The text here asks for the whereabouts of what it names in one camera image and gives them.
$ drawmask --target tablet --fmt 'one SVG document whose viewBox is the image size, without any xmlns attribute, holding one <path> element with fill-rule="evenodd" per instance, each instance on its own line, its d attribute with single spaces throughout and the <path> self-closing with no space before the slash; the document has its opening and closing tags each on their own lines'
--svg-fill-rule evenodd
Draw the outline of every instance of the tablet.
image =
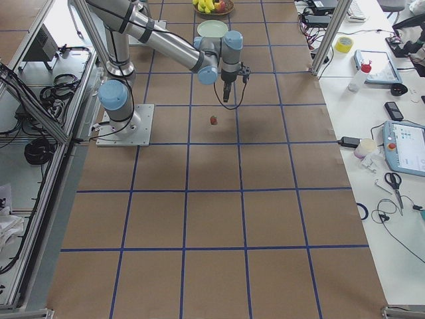
<svg viewBox="0 0 425 319">
<path fill-rule="evenodd" d="M 362 62 L 371 61 L 372 71 L 369 73 L 366 83 L 369 84 L 394 84 L 402 83 L 397 67 L 390 56 L 384 51 L 356 50 L 354 61 L 357 69 L 361 68 Z"/>
<path fill-rule="evenodd" d="M 387 121 L 382 132 L 391 170 L 425 176 L 425 126 Z"/>
</svg>

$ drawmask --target screen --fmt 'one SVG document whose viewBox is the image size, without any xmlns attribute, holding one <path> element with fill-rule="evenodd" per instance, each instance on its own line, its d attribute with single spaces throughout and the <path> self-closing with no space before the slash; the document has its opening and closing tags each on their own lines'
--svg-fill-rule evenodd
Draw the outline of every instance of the screen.
<svg viewBox="0 0 425 319">
<path fill-rule="evenodd" d="M 395 81 L 397 77 L 385 52 L 361 51 L 363 63 L 371 61 L 372 70 L 368 75 L 369 80 Z"/>
<path fill-rule="evenodd" d="M 425 130 L 393 124 L 399 167 L 425 171 Z"/>
</svg>

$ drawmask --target white bottle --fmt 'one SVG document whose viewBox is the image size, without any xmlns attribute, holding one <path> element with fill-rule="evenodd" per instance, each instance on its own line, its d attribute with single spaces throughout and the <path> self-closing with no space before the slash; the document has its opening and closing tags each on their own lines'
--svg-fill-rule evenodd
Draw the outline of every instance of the white bottle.
<svg viewBox="0 0 425 319">
<path fill-rule="evenodd" d="M 351 92 L 357 92 L 360 90 L 360 88 L 364 85 L 367 76 L 371 72 L 372 67 L 371 63 L 369 64 L 363 64 L 361 65 L 360 70 L 357 71 L 357 73 L 354 75 L 354 77 L 351 79 L 350 84 L 348 84 L 348 89 Z"/>
</svg>

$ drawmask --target basket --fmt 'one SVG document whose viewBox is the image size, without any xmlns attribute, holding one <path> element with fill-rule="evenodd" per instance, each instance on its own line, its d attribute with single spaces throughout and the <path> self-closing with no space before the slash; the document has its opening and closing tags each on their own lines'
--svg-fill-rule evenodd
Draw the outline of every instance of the basket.
<svg viewBox="0 0 425 319">
<path fill-rule="evenodd" d="M 220 12 L 220 13 L 215 13 L 215 12 L 211 12 L 211 13 L 205 13 L 205 12 L 200 12 L 198 10 L 198 6 L 194 5 L 193 9 L 199 13 L 200 15 L 202 15 L 203 17 L 219 17 L 219 16 L 225 16 L 228 15 L 230 12 L 233 11 L 234 9 L 234 5 L 233 5 L 233 1 L 232 0 L 224 0 L 224 3 L 226 5 L 225 7 L 225 11 L 224 12 Z"/>
</svg>

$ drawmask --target blue joint cap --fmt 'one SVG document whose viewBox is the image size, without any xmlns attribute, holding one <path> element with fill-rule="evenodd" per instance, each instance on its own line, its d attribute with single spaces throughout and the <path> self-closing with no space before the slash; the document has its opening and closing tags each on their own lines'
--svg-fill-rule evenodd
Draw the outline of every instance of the blue joint cap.
<svg viewBox="0 0 425 319">
<path fill-rule="evenodd" d="M 204 66 L 198 72 L 198 80 L 205 85 L 213 84 L 218 77 L 218 70 L 215 66 Z"/>
<path fill-rule="evenodd" d="M 99 88 L 99 100 L 109 111 L 119 110 L 128 97 L 127 87 L 118 80 L 108 80 Z"/>
<path fill-rule="evenodd" d="M 193 39 L 193 46 L 199 50 L 199 47 L 201 46 L 202 37 L 195 37 Z"/>
<path fill-rule="evenodd" d="M 242 50 L 243 39 L 244 37 L 240 34 L 240 32 L 235 30 L 228 31 L 223 36 L 224 43 L 233 50 Z"/>
</svg>

